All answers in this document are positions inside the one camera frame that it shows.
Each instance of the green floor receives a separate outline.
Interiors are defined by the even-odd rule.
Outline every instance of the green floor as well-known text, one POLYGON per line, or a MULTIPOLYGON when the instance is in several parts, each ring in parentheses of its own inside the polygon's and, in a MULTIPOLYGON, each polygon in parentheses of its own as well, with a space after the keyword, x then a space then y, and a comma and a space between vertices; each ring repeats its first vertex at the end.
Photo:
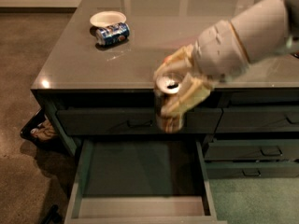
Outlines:
POLYGON ((229 224, 298 224, 299 178, 214 179, 218 220, 229 224))

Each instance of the drawer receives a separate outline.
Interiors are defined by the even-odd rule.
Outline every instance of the drawer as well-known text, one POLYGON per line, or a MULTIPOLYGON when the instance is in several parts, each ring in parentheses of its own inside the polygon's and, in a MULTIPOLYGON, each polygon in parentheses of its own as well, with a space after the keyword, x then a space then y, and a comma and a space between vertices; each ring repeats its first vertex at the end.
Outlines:
POLYGON ((152 137, 85 141, 65 223, 218 223, 197 148, 152 137))
POLYGON ((298 162, 211 162, 206 163, 208 178, 299 177, 298 162))
POLYGON ((224 108, 217 133, 299 131, 299 106, 224 108))
POLYGON ((213 140, 205 161, 296 160, 299 139, 213 140))
MULTIPOLYGON (((214 133, 221 109, 197 108, 186 114, 181 133, 214 133)), ((73 108, 57 111, 68 135, 162 133, 153 108, 73 108)))

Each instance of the floor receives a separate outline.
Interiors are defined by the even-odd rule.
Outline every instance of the floor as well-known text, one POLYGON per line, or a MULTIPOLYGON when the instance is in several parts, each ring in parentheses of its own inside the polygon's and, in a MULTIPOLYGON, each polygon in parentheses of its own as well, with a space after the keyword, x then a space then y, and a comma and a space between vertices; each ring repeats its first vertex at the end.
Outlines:
MULTIPOLYGON (((74 159, 36 148, 20 130, 39 110, 31 84, 71 17, 70 13, 0 14, 1 223, 40 223, 53 204, 64 217, 74 159)), ((221 220, 231 224, 299 223, 299 179, 210 182, 221 220)))

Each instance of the countertop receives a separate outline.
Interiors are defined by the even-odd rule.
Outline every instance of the countertop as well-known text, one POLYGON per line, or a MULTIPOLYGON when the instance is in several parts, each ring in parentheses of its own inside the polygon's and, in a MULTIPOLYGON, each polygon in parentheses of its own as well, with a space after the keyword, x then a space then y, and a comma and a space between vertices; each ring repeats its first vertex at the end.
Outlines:
MULTIPOLYGON (((219 20, 252 5, 240 0, 82 0, 32 86, 45 90, 146 90, 165 56, 194 43, 219 20), (131 34, 112 48, 96 44, 90 17, 124 13, 131 34)), ((242 77, 216 89, 299 88, 299 60, 286 55, 254 64, 242 77)))

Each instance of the can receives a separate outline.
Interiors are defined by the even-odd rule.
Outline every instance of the can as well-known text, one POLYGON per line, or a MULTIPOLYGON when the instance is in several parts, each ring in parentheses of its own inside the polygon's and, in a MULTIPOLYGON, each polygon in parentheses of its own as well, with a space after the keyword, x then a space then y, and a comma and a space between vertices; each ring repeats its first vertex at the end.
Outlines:
POLYGON ((107 27, 100 27, 95 31, 99 45, 107 47, 122 42, 130 35, 129 26, 120 22, 107 27))
POLYGON ((166 133, 176 133, 184 125, 184 115, 166 117, 161 114, 162 107, 178 93, 182 80, 183 77, 175 73, 164 74, 156 79, 154 89, 156 121, 158 127, 166 133))

